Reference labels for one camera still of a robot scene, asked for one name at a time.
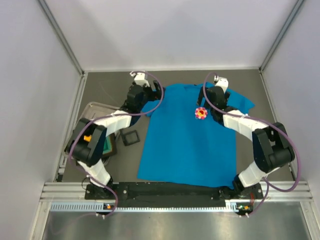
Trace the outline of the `pink flower smiley brooch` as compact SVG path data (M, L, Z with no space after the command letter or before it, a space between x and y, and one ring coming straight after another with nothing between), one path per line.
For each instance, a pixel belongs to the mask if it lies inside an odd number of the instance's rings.
M208 116L208 111L204 107L197 107L194 111L195 118L198 120L204 120Z

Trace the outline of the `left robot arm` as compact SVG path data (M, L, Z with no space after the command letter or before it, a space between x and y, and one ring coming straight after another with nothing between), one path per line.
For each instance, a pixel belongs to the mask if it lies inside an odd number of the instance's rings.
M133 126L143 115L141 111L146 103L154 101L160 103L163 100L164 88L156 80L153 84L155 89L152 89L147 81L142 85L134 81L124 104L118 110L92 120L81 118L77 122L64 152L68 155L68 159L74 159L85 171L90 181L86 190L93 199L107 199L114 193L113 179L103 163L106 138Z

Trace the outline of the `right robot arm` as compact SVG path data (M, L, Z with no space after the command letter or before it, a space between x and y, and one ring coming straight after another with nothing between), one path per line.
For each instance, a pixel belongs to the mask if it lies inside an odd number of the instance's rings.
M196 104L207 109L213 120L252 142L253 162L232 181L237 194L258 184L262 178L295 159L284 125L264 123L228 106L230 93L221 86L202 87Z

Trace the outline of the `blue t-shirt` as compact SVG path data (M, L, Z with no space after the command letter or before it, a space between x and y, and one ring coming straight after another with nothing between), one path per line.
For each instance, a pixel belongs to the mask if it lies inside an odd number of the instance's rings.
M161 102L148 102L149 117L137 177L205 187L232 187L236 175L236 132L211 116L196 119L202 84L173 84Z

